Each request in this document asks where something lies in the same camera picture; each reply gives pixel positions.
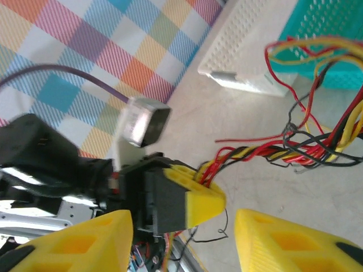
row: plaid fabric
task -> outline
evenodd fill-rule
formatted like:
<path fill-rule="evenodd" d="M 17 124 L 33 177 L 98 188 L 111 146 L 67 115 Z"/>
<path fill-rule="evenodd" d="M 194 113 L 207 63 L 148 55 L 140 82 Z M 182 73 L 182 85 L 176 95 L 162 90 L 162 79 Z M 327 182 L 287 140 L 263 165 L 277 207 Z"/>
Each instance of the plaid fabric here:
<path fill-rule="evenodd" d="M 166 102 L 221 11 L 217 0 L 0 0 L 0 77 L 34 63 L 81 69 Z M 77 76 L 39 72 L 0 92 L 0 126 L 32 112 L 109 157 L 124 103 Z"/>

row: yellow 3d printed part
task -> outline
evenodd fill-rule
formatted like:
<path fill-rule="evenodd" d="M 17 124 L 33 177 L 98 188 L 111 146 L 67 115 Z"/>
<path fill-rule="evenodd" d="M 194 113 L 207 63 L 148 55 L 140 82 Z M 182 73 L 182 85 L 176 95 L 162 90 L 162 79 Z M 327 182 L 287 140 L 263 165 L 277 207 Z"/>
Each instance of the yellow 3d printed part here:
<path fill-rule="evenodd" d="M 10 271 L 127 271 L 132 237 L 130 212 L 114 211 L 22 245 L 35 250 Z"/>
<path fill-rule="evenodd" d="M 192 228 L 219 215 L 226 207 L 224 192 L 212 183 L 209 188 L 196 182 L 196 172 L 184 165 L 171 165 L 164 169 L 164 175 L 171 181 L 185 187 L 185 227 Z"/>
<path fill-rule="evenodd" d="M 243 272 L 361 272 L 352 242 L 252 210 L 238 210 L 235 239 Z"/>

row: black wire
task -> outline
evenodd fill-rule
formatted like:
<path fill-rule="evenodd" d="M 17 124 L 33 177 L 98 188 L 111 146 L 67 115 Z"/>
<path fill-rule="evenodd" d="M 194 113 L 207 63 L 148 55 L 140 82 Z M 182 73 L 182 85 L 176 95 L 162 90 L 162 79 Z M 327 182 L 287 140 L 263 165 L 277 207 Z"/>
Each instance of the black wire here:
<path fill-rule="evenodd" d="M 357 157 L 357 156 L 352 156 L 352 155 L 348 155 L 342 152 L 336 152 L 335 150 L 327 147 L 326 145 L 324 145 L 320 140 L 318 140 L 315 136 L 313 136 L 312 134 L 303 131 L 303 130 L 297 130 L 295 131 L 296 134 L 303 134 L 308 136 L 309 138 L 313 139 L 315 143 L 317 143 L 318 145 L 320 145 L 323 149 L 325 149 L 327 152 L 329 152 L 331 155 L 336 155 L 339 157 L 343 157 L 349 160 L 354 160 L 354 161 L 358 161 L 358 162 L 363 162 L 363 157 Z"/>
<path fill-rule="evenodd" d="M 178 270 L 180 269 L 180 267 L 182 265 L 181 264 L 181 261 L 182 261 L 182 258 L 184 256 L 185 250 L 187 249 L 188 244 L 192 241 L 194 235 L 197 233 L 197 230 L 198 230 L 198 227 L 195 227 L 194 231 L 192 232 L 192 234 L 190 235 L 190 237 L 188 238 L 188 240 L 185 242 L 185 245 L 183 246 L 183 249 L 180 252 L 180 258 L 178 258 L 178 261 L 179 262 L 178 262 L 178 264 L 176 266 L 175 272 L 178 272 Z"/>
<path fill-rule="evenodd" d="M 28 192 L 38 197 L 60 198 L 67 196 L 74 191 L 74 188 L 72 187 L 49 187 L 30 184 L 18 177 L 4 172 L 2 173 L 2 177 L 0 179 L 4 179 L 13 186 L 22 186 L 26 188 Z"/>
<path fill-rule="evenodd" d="M 220 241 L 222 239 L 228 238 L 229 236 L 226 233 L 226 230 L 227 230 L 227 227 L 228 227 L 228 212 L 227 212 L 227 209 L 225 209 L 225 213 L 226 213 L 226 224 L 225 224 L 225 227 L 223 229 L 219 228 L 217 230 L 218 233 L 222 233 L 224 236 L 219 237 L 219 238 L 210 239 L 210 240 L 195 240 L 194 238 L 192 238 L 192 241 L 194 243 L 210 243 L 210 242 Z"/>
<path fill-rule="evenodd" d="M 311 155 L 308 155 L 307 153 L 299 150 L 298 148 L 295 148 L 292 144 L 288 143 L 288 140 L 286 138 L 284 138 L 283 140 L 284 140 L 285 145 L 289 149 L 291 149 L 291 150 L 295 151 L 296 153 L 299 153 L 299 154 L 303 155 L 304 157 L 306 157 L 306 158 L 308 158 L 308 159 L 310 159 L 310 160 L 312 160 L 312 161 L 314 161 L 316 163 L 319 163 L 321 165 L 334 166 L 334 167 L 351 167 L 351 166 L 354 166 L 354 165 L 357 165 L 357 164 L 361 163 L 361 161 L 356 161 L 356 160 L 351 162 L 351 163 L 331 163 L 331 162 L 328 162 L 328 161 L 322 161 L 322 160 L 319 160 L 319 159 L 317 159 L 317 158 L 315 158 L 315 157 L 313 157 Z"/>

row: blue square pattern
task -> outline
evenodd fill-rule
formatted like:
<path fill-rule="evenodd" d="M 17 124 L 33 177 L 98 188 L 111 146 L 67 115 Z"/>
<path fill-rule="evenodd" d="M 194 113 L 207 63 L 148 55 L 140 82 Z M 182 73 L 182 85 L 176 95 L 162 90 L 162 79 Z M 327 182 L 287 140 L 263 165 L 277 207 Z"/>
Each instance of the blue square pattern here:
<path fill-rule="evenodd" d="M 133 0 L 108 0 L 115 8 L 125 13 Z"/>
<path fill-rule="evenodd" d="M 126 10 L 126 16 L 149 33 L 160 12 L 149 0 L 134 0 Z"/>
<path fill-rule="evenodd" d="M 51 74 L 41 89 L 37 99 L 61 112 L 66 113 L 72 105 L 80 88 Z"/>
<path fill-rule="evenodd" d="M 196 54 L 197 45 L 183 31 L 178 31 L 168 51 L 187 65 Z"/>
<path fill-rule="evenodd" d="M 63 51 L 60 59 L 58 60 L 58 64 L 70 66 L 70 67 L 82 70 L 86 73 L 90 73 L 95 65 L 89 59 L 85 58 L 84 56 L 82 56 L 81 54 L 77 53 L 76 51 L 74 51 L 73 49 L 71 49 L 69 47 L 67 47 Z M 73 75 L 70 73 L 56 72 L 56 74 L 59 77 L 67 80 L 68 82 L 72 83 L 73 85 L 75 85 L 79 88 L 86 81 L 84 78 L 81 78 L 77 75 Z"/>
<path fill-rule="evenodd" d="M 210 26 L 210 25 L 208 25 L 207 26 L 207 28 L 205 29 L 205 31 L 204 31 L 204 33 L 203 33 L 203 35 L 200 37 L 200 40 L 199 40 L 199 42 L 198 42 L 198 46 L 199 47 L 201 47 L 202 46 L 202 44 L 203 44 L 203 42 L 204 42 L 204 40 L 205 40 L 205 38 L 207 37 L 207 35 L 208 35 L 208 33 L 209 33 L 209 31 L 210 31 L 210 29 L 211 29 L 212 27 Z"/>
<path fill-rule="evenodd" d="M 19 71 L 20 69 L 32 65 L 33 65 L 32 61 L 17 54 L 15 55 L 12 63 L 7 69 L 7 73 L 8 74 L 13 73 L 15 71 Z M 7 85 L 31 97 L 36 98 L 41 88 L 43 87 L 44 83 L 47 81 L 49 74 L 50 74 L 49 71 L 39 71 L 36 73 L 29 73 L 13 79 Z"/>
<path fill-rule="evenodd" d="M 59 127 L 65 116 L 64 112 L 61 112 L 50 105 L 46 105 L 41 101 L 35 101 L 29 112 L 38 115 L 44 122 L 54 129 Z"/>
<path fill-rule="evenodd" d="M 0 73 L 2 75 L 6 73 L 6 68 L 14 55 L 16 55 L 14 51 L 0 44 Z"/>
<path fill-rule="evenodd" d="M 111 37 L 123 14 L 107 0 L 94 0 L 83 19 L 106 37 Z"/>
<path fill-rule="evenodd" d="M 81 90 L 69 108 L 68 114 L 94 126 L 105 105 L 105 102 Z"/>
<path fill-rule="evenodd" d="M 174 87 L 178 86 L 179 82 L 183 78 L 183 76 L 184 76 L 185 72 L 187 71 L 187 69 L 188 69 L 188 66 L 183 67 L 183 69 L 181 70 L 178 78 L 176 79 L 175 83 L 173 84 Z"/>

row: white plastic box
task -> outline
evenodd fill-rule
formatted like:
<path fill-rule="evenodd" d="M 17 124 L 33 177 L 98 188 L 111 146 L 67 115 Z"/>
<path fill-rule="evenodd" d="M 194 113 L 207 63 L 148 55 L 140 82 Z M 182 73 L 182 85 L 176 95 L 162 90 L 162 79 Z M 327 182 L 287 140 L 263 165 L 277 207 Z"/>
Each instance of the white plastic box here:
<path fill-rule="evenodd" d="M 276 41 L 298 0 L 229 0 L 209 33 L 213 40 L 198 72 L 221 86 L 284 96 L 287 88 L 271 77 L 264 48 Z M 278 74 L 293 84 L 297 74 Z"/>

